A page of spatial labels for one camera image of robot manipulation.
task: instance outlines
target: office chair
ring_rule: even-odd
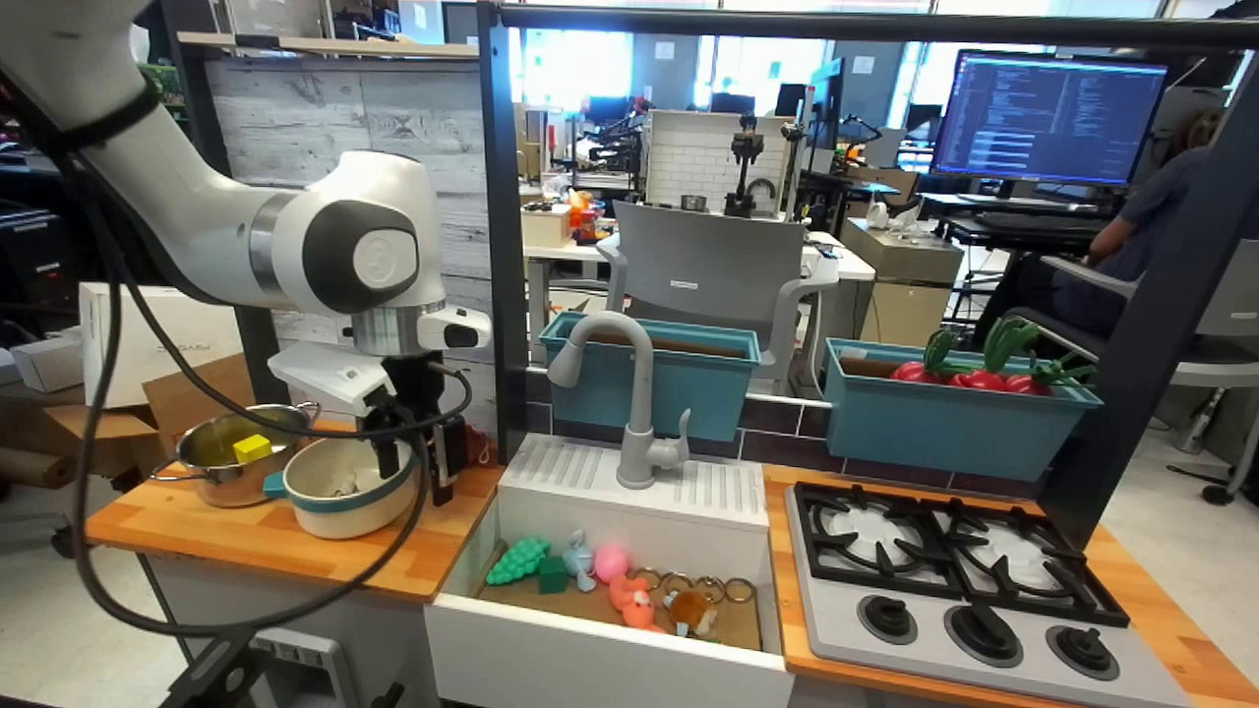
[[[622,204],[618,234],[612,310],[755,331],[759,377],[787,394],[801,303],[827,288],[801,268],[804,226]]]
[[[1093,268],[1046,255],[1046,268],[1083,281],[1089,288],[1114,290],[1123,299],[1135,299],[1136,285],[1110,281]],[[1244,341],[1259,341],[1259,239],[1244,239],[1216,285],[1216,294],[1195,327],[1195,348],[1176,361],[1172,386],[1193,386],[1193,390],[1259,390],[1259,354],[1248,351]],[[1044,310],[1016,309],[1016,318],[1039,327],[1051,341],[1097,361],[1105,341],[1073,331]],[[1232,497],[1248,486],[1248,474],[1259,453],[1259,417],[1248,431],[1248,444],[1229,478],[1229,486],[1206,488],[1208,505],[1232,505]]]

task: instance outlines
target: person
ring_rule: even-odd
[[[1160,226],[1182,209],[1206,160],[1208,147],[1193,147],[1176,155],[1170,166],[1160,166],[1149,183],[1142,183],[1127,209],[1105,230],[1097,230],[1086,265],[1114,281],[1142,281],[1160,239],[1170,239],[1170,230]],[[1055,314],[1073,331],[1110,337],[1127,310],[1127,299],[1069,281],[1064,271],[1051,271],[1034,255],[1016,255],[997,294],[987,299],[972,331],[972,341],[982,348],[997,318],[1005,318],[1016,309],[1031,309]]]

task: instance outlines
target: bowl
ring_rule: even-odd
[[[311,415],[296,408],[296,406],[250,406],[250,415],[307,433],[311,431]],[[268,438],[271,442],[271,458],[252,462],[252,465],[235,465],[234,444],[246,438]],[[189,431],[176,449],[175,462],[184,465],[197,480],[203,480],[203,501],[214,507],[252,507],[264,505],[264,480],[268,474],[281,474],[289,465],[289,458],[302,444],[302,438],[289,438],[276,431],[264,431],[239,415],[221,415],[209,417],[205,425]]]
[[[399,465],[411,467],[412,449],[399,442]],[[355,538],[391,528],[412,501],[412,474],[381,480],[370,442],[314,442],[283,467],[283,492],[298,528],[318,538]]]

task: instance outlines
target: laboratory room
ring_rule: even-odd
[[[0,708],[1259,706],[1259,0],[0,0]]]

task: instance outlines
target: wooden countertop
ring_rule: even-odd
[[[837,682],[837,685],[867,685],[886,693],[907,693],[921,702],[946,702],[946,706],[1029,706],[1046,708],[1055,702],[1018,697],[1018,693],[997,693],[982,685],[959,682],[934,682],[894,669],[870,669],[870,664],[848,664],[848,663],[824,663],[810,648],[804,600],[795,584],[795,550],[793,550],[793,520],[787,520],[787,492],[793,486],[832,486],[848,488],[848,480],[804,474],[804,467],[766,467],[764,492],[766,492],[766,520],[772,520],[772,563],[774,563],[774,593],[781,593],[781,621],[784,621],[784,659],[795,676],[816,682]],[[862,486],[870,492],[912,492],[921,501],[949,501],[941,492],[921,488],[894,488],[894,486]],[[1010,501],[984,501],[963,497],[972,505],[1010,507]],[[1185,618],[1185,609],[1130,559],[1130,550],[1110,534],[1097,533],[1086,546],[1089,570],[1103,577],[1103,588],[1130,609],[1135,630],[1144,639],[1144,646],[1170,664],[1170,673],[1182,682],[1182,688],[1193,697],[1193,706],[1259,706],[1259,688],[1216,648],[1206,630]]]
[[[444,507],[427,507],[412,538],[365,588],[431,601],[465,538],[496,501],[503,467],[474,467],[456,478],[456,497]],[[151,480],[129,497],[90,517],[88,534],[105,546],[142,555],[184,555],[221,567],[271,570],[314,584],[348,584],[380,559],[399,528],[365,538],[327,543],[296,524],[289,505],[209,507],[195,480]]]

